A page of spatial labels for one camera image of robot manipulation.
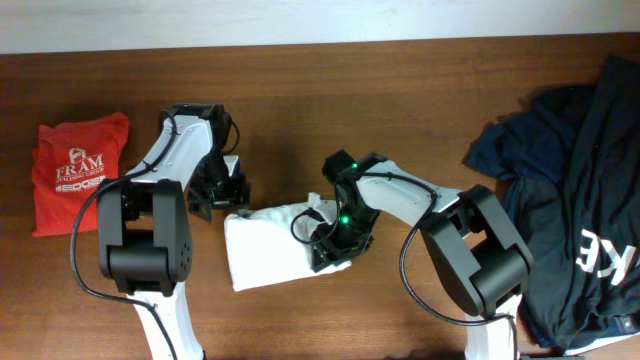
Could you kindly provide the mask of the white t-shirt with robot print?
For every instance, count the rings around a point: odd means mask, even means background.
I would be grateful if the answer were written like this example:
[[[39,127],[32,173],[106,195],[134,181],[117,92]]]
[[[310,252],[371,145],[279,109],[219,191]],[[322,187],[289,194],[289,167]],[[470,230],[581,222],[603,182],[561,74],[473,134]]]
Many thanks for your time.
[[[306,242],[320,225],[336,218],[335,202],[310,192],[301,203],[232,213],[224,219],[224,238],[233,290],[241,292],[349,268],[350,260],[312,269]]]

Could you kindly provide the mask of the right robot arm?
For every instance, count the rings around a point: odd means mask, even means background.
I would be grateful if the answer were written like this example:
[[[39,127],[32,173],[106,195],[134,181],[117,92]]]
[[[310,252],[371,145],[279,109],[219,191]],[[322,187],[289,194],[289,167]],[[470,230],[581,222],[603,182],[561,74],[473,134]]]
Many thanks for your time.
[[[519,358],[517,307],[534,258],[490,189],[443,188],[378,153],[356,160],[340,150],[325,159],[322,174],[333,188],[336,213],[310,237],[313,271],[366,252],[376,221],[387,213],[411,228],[399,273],[413,300],[432,316],[466,328],[467,358]],[[415,236],[422,237],[441,285],[464,318],[437,312],[411,287],[406,258]]]

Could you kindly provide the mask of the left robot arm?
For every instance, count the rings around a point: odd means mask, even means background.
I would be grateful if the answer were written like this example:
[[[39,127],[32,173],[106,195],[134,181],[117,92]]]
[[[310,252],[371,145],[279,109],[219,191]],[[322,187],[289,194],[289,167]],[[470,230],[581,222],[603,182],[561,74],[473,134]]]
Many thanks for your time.
[[[248,205],[250,185],[226,144],[239,131],[221,104],[175,104],[143,160],[96,197],[99,266],[134,306],[155,359],[203,359],[186,280],[194,262],[189,218]]]

